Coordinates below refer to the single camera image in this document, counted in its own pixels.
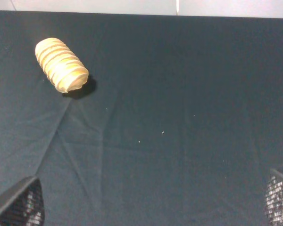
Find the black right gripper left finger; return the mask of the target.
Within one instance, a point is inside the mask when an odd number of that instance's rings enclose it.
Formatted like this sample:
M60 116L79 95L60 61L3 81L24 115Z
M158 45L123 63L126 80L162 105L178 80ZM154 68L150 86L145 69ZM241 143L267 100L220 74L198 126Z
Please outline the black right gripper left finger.
M42 184L28 176L0 194L0 226L42 226L45 207Z

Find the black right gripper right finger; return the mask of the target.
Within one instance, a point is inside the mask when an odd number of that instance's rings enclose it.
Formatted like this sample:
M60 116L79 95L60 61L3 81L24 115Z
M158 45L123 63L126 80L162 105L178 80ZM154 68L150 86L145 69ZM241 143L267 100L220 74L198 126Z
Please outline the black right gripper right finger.
M269 226L283 226L283 168L271 169L265 193Z

